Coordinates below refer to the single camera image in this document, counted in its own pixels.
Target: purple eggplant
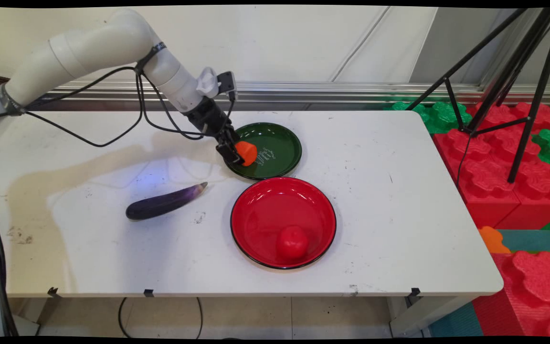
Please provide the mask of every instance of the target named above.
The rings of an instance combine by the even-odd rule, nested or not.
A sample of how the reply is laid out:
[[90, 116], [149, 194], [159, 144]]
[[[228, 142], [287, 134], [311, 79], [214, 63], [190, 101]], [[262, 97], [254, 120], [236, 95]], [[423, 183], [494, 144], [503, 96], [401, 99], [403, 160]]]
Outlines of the purple eggplant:
[[197, 198], [207, 187], [207, 182], [200, 183], [176, 192], [163, 194], [137, 201], [127, 208], [127, 217], [131, 220], [146, 220], [183, 207]]

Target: red tomato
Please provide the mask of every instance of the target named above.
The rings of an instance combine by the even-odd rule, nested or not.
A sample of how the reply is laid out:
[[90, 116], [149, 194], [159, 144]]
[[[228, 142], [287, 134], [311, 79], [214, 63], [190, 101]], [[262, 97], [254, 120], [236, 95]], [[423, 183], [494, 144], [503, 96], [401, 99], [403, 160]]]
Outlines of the red tomato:
[[289, 259], [299, 259], [307, 254], [309, 240], [299, 226], [289, 226], [279, 232], [277, 252]]

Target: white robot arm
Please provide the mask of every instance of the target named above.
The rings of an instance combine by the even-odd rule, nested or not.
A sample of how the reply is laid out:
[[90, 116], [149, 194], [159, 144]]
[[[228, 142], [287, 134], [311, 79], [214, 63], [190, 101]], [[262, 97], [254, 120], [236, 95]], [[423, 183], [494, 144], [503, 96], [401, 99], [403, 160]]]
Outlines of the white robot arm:
[[227, 78], [222, 85], [209, 67], [196, 80], [131, 9], [116, 11], [101, 28], [70, 30], [39, 45], [0, 85], [0, 113], [21, 115], [26, 106], [55, 87], [101, 68], [133, 62], [201, 133], [218, 140], [216, 150], [225, 161], [244, 163], [235, 148], [240, 138], [212, 100], [221, 92], [235, 92], [232, 72], [222, 74]]

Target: floor tile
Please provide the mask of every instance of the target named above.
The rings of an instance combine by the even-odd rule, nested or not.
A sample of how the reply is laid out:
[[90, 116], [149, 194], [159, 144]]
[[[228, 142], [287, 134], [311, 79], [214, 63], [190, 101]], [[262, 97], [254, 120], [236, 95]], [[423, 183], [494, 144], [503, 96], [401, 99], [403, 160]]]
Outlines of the floor tile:
[[391, 338], [386, 298], [292, 298], [294, 339]]
[[196, 298], [128, 300], [132, 303], [125, 330], [131, 337], [194, 339], [199, 333], [201, 313]]
[[290, 298], [201, 298], [203, 339], [291, 339]]
[[[63, 298], [49, 300], [39, 322], [39, 335], [122, 337], [118, 307], [122, 298]], [[122, 318], [128, 317], [123, 309]]]

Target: plate rim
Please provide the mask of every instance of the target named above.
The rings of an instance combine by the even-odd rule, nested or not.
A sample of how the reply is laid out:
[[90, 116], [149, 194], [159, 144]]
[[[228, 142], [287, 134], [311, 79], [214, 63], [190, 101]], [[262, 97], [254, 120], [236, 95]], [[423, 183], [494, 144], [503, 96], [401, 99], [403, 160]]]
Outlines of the plate rim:
[[224, 164], [229, 168], [229, 170], [231, 170], [233, 173], [235, 173], [237, 176], [240, 176], [240, 177], [243, 177], [243, 178], [247, 178], [247, 179], [253, 179], [254, 181], [264, 181], [266, 179], [269, 179], [269, 178], [277, 178], [277, 177], [282, 177], [286, 174], [288, 174], [289, 172], [291, 172], [292, 170], [294, 170], [294, 168], [298, 165], [298, 163], [301, 162], [301, 157], [303, 156], [303, 144], [301, 143], [301, 140], [298, 138], [298, 136], [296, 135], [296, 133], [294, 133], [294, 131], [292, 131], [291, 129], [289, 129], [288, 127], [284, 127], [282, 126], [281, 124], [277, 124], [277, 123], [272, 123], [272, 122], [255, 122], [255, 123], [250, 123], [250, 124], [246, 124], [245, 126], [242, 126], [238, 129], [236, 129], [235, 131], [238, 131], [238, 130], [242, 130], [243, 128], [245, 127], [249, 127], [249, 126], [255, 126], [255, 125], [258, 125], [258, 124], [268, 124], [268, 125], [271, 125], [271, 126], [278, 126], [278, 127], [282, 127], [286, 130], [288, 130], [293, 138], [296, 140], [296, 142], [298, 142], [298, 146], [299, 146], [299, 151], [298, 151], [298, 159], [296, 161], [294, 161], [294, 163], [292, 164], [292, 166], [290, 166], [289, 169], [287, 170], [284, 170], [283, 172], [280, 172], [279, 174], [276, 174], [274, 176], [270, 176], [270, 177], [251, 177], [251, 176], [247, 176], [245, 174], [241, 174], [240, 172], [238, 172], [237, 170], [234, 170], [233, 168], [231, 168], [231, 164], [229, 164], [227, 161], [224, 161]]
[[[241, 247], [241, 245], [239, 244], [239, 242], [237, 241], [236, 239], [236, 236], [235, 236], [235, 231], [233, 231], [233, 211], [235, 211], [235, 207], [236, 207], [236, 204], [237, 202], [239, 201], [239, 198], [241, 198], [241, 196], [247, 192], [247, 190], [249, 190], [249, 188], [253, 187], [254, 185], [257, 185], [259, 183], [261, 183], [262, 181], [267, 181], [268, 179], [273, 179], [273, 178], [288, 178], [288, 179], [296, 179], [296, 180], [299, 180], [301, 182], [304, 182], [304, 183], [308, 183], [309, 185], [311, 185], [312, 187], [315, 187], [315, 189], [317, 189], [319, 192], [321, 192], [321, 194], [324, 195], [324, 197], [326, 198], [326, 200], [328, 201], [328, 204], [330, 205], [330, 208], [332, 209], [332, 215], [334, 215], [334, 233], [332, 234], [332, 239], [330, 240], [330, 242], [328, 243], [328, 246], [326, 246], [326, 248], [324, 248], [323, 252], [321, 252], [319, 255], [317, 255], [317, 257], [315, 257], [314, 259], [308, 261], [307, 263], [304, 263], [304, 264], [300, 264], [300, 265], [294, 265], [294, 266], [272, 266], [272, 265], [269, 265], [269, 264], [266, 264], [266, 263], [263, 263], [261, 261], [258, 261], [257, 259], [254, 259], [254, 257], [252, 257], [251, 255], [249, 255], [249, 253], [245, 252], [245, 250]], [[300, 179], [300, 178], [294, 178], [294, 177], [281, 177], [281, 176], [277, 176], [277, 177], [271, 177], [271, 178], [265, 178], [259, 182], [256, 182], [256, 183], [253, 183], [252, 185], [249, 185], [245, 190], [243, 190], [242, 193], [239, 194], [239, 196], [237, 197], [237, 199], [235, 200], [235, 203], [233, 204], [233, 207], [231, 209], [231, 219], [230, 219], [230, 224], [231, 224], [231, 236], [233, 237], [233, 240], [235, 240], [235, 244], [236, 246], [239, 248], [239, 250], [241, 252], [243, 252], [244, 255], [246, 255], [246, 257], [248, 257], [249, 259], [255, 261], [256, 263], [262, 265], [262, 266], [266, 266], [267, 268], [271, 268], [271, 269], [277, 269], [277, 270], [293, 270], [293, 269], [298, 269], [298, 268], [302, 268], [303, 266], [307, 266], [309, 264], [312, 264], [314, 263], [317, 259], [320, 259], [321, 257], [323, 257], [323, 255], [330, 249], [330, 246], [332, 246], [332, 242], [334, 242], [334, 238], [337, 236], [337, 213], [334, 211], [334, 207], [332, 206], [332, 202], [330, 202], [330, 199], [328, 198], [328, 196], [326, 196], [326, 194], [320, 190], [317, 186], [313, 185], [312, 183], [309, 183], [307, 181], [304, 181], [303, 179]]]

